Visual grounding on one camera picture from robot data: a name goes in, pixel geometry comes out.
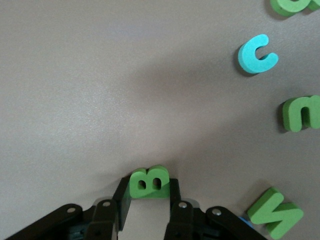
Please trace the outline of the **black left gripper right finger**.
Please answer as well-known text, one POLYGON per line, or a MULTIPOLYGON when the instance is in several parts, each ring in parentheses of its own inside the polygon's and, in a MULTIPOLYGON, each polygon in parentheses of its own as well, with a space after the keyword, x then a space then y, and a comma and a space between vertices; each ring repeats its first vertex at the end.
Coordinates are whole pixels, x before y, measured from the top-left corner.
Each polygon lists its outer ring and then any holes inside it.
POLYGON ((213 206, 203 212, 182 200, 179 181, 170 179, 170 219, 166 240, 264 240, 265 237, 250 227, 233 212, 213 206))

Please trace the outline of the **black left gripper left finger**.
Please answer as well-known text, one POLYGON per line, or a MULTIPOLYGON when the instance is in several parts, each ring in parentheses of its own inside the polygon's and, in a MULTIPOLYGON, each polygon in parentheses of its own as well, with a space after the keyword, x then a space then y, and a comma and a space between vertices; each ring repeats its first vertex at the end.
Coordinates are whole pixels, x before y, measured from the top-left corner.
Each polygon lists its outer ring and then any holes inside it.
POLYGON ((8 237, 9 240, 117 240, 123 230, 131 197, 129 177, 123 177, 110 199, 89 209, 65 204, 8 237))

